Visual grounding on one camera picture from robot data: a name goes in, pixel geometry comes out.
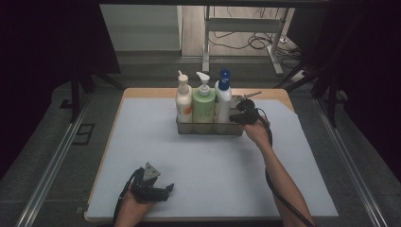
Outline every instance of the hand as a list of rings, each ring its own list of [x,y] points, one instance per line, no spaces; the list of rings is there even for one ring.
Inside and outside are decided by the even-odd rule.
[[[270,123],[265,116],[262,116],[262,118],[265,119],[268,124]],[[247,133],[248,137],[254,143],[256,143],[257,146],[268,143],[268,145],[271,147],[268,132],[260,120],[257,120],[251,125],[241,125],[240,128]]]
[[[132,227],[139,223],[156,202],[140,203],[131,193],[131,186],[124,195],[115,227]]]

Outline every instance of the white table surface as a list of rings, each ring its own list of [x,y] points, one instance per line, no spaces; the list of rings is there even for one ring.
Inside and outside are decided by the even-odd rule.
[[[278,100],[255,100],[270,121],[273,149],[303,193],[313,217],[337,217],[296,113]],[[168,201],[150,220],[279,218],[266,183],[263,158],[247,137],[178,134],[173,98],[125,98],[116,119],[85,214],[111,219],[132,172],[150,162],[174,183]]]

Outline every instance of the bottle cap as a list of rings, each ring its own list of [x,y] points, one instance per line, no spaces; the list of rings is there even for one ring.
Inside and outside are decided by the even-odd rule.
[[[228,69],[222,69],[220,71],[220,81],[218,82],[218,88],[221,91],[227,91],[230,88],[230,71]]]
[[[178,76],[178,82],[180,83],[178,91],[180,92],[180,94],[186,95],[189,93],[188,86],[185,86],[188,83],[188,76],[184,75],[180,70],[178,72],[180,73],[180,75]]]
[[[202,85],[200,86],[200,95],[208,96],[210,88],[207,85],[207,82],[209,82],[210,77],[201,72],[197,72],[197,75],[200,77],[200,81],[202,83]]]

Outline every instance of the white bottle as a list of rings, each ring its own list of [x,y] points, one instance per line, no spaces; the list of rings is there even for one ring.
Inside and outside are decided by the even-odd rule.
[[[188,76],[179,71],[176,106],[177,122],[192,123],[192,87],[188,85]]]
[[[228,123],[230,105],[231,105],[231,88],[230,88],[230,71],[222,69],[220,71],[220,80],[215,84],[216,107],[215,118],[216,123]]]

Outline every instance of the pump dispenser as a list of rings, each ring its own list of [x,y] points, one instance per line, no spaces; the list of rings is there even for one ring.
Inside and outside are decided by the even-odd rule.
[[[201,72],[197,72],[197,75],[200,77],[202,85],[193,91],[192,120],[194,123],[213,123],[216,93],[207,85],[210,79],[208,75]]]

